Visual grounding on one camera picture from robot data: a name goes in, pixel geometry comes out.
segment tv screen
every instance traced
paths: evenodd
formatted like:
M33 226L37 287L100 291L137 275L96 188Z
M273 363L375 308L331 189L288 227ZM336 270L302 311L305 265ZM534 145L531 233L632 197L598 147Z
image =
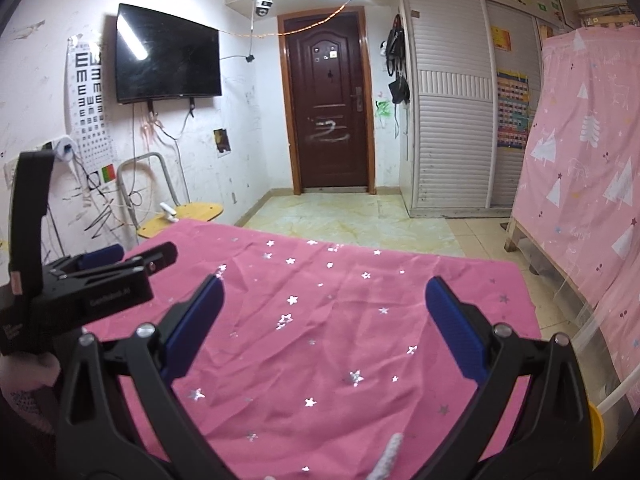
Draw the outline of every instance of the tv screen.
M120 4L117 29L119 103L222 95L215 28Z

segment security camera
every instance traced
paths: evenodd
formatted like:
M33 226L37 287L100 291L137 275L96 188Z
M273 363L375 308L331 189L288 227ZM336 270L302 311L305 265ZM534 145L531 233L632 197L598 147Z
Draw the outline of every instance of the security camera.
M261 18L265 17L271 10L273 0L254 0L255 13Z

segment door lock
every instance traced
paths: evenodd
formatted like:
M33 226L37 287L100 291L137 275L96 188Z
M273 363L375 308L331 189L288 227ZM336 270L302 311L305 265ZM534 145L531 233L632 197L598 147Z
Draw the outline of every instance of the door lock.
M356 110L361 112L364 110L364 99L362 93L362 86L356 86L356 93L352 94L351 97L356 98Z

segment sliding wardrobe door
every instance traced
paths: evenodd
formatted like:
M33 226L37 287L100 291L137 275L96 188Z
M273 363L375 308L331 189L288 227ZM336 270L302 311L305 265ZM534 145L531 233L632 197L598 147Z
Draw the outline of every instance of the sliding wardrobe door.
M510 208L518 190L524 148L532 125L530 119L535 116L542 88L540 41L536 19L529 14L493 2L487 2L486 7L492 27L499 29L505 38L495 47L495 64L500 75L500 130L491 206Z
M404 0L415 49L418 209L486 208L494 83L480 0Z

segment ceiling light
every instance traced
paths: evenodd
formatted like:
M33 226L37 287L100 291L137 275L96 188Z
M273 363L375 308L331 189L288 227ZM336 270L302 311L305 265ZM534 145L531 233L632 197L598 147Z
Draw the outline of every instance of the ceiling light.
M118 16L118 24L117 24L118 32L122 36L122 39L125 41L129 49L132 51L133 55L138 58L139 61L146 59L149 54L146 52L145 47L142 46L140 40L135 35L129 23L122 17L122 15Z

